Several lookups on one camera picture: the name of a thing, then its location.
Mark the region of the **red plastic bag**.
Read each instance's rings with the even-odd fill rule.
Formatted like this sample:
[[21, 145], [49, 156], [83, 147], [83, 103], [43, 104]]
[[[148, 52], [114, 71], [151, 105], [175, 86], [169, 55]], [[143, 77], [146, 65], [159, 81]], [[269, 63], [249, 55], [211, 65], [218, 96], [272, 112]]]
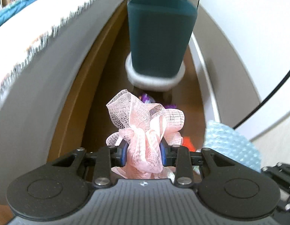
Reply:
[[195, 146], [192, 144], [191, 138], [190, 137], [183, 137], [183, 143], [182, 145], [186, 148], [188, 148], [188, 150], [190, 152], [195, 152], [196, 148]]

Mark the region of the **pink mesh net trash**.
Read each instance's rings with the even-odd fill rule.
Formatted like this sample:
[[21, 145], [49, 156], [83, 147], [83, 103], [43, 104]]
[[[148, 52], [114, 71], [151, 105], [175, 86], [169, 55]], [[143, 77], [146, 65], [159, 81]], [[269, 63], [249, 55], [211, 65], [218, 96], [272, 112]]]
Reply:
[[160, 142], [181, 145], [185, 116], [179, 109], [166, 109], [159, 103], [143, 103], [126, 89], [121, 90], [106, 105], [117, 132], [106, 139], [108, 146], [128, 143], [127, 162], [112, 171], [126, 179], [174, 180], [172, 167], [164, 167]]

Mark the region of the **purple Lays chip bag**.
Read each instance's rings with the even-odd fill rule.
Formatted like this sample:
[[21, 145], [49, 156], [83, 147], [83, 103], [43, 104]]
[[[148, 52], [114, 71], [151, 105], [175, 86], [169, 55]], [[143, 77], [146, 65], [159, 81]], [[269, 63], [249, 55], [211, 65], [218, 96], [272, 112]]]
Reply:
[[[150, 95], [148, 95], [146, 93], [142, 93], [138, 98], [142, 101], [142, 103], [145, 103], [145, 104], [156, 103], [156, 101]], [[176, 104], [164, 104], [163, 107], [165, 109], [176, 109], [177, 108]]]

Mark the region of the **dark teal trash bin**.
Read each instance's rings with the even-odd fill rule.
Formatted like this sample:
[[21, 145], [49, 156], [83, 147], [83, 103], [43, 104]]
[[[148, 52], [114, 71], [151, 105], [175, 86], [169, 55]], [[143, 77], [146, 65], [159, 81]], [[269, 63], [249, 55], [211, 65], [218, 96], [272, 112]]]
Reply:
[[129, 0], [128, 22], [134, 70], [173, 78], [180, 70], [197, 18], [188, 0]]

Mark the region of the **grey bed with mattress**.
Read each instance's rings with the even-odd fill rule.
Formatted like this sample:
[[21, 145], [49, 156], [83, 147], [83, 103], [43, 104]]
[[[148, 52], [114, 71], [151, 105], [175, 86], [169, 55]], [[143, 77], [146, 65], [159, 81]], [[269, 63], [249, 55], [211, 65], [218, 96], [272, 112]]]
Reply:
[[12, 85], [0, 110], [0, 205], [8, 185], [45, 164], [61, 110], [96, 37], [124, 0], [95, 0], [63, 25]]

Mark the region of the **fringed blue white blanket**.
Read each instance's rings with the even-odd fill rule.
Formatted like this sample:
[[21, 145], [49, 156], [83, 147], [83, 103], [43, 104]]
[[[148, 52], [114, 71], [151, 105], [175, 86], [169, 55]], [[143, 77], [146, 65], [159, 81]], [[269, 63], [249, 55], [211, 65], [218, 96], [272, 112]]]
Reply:
[[96, 0], [36, 0], [0, 26], [0, 97], [68, 24]]

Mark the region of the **wooden bed frame rail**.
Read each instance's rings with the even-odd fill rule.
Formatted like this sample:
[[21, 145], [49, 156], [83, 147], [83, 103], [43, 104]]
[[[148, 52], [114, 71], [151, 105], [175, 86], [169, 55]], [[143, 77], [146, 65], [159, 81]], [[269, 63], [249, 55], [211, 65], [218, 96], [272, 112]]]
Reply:
[[127, 16], [127, 1], [116, 8], [101, 29], [76, 75], [52, 137], [48, 162], [81, 146], [98, 83]]

